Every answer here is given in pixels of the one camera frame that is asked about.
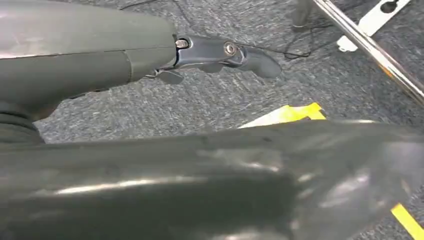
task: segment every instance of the bicycle stand leg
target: bicycle stand leg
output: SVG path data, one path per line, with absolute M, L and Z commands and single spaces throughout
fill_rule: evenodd
M 402 65 L 381 48 L 371 37 L 337 8 L 330 0 L 297 0 L 293 15 L 293 28 L 301 29 L 307 26 L 308 16 L 313 6 L 352 41 L 358 48 L 373 58 L 378 66 L 394 80 L 409 96 L 424 107 L 424 84 L 407 72 Z
M 297 0 L 296 8 L 292 13 L 292 29 L 295 32 L 308 30 L 308 18 L 313 7 L 312 0 Z

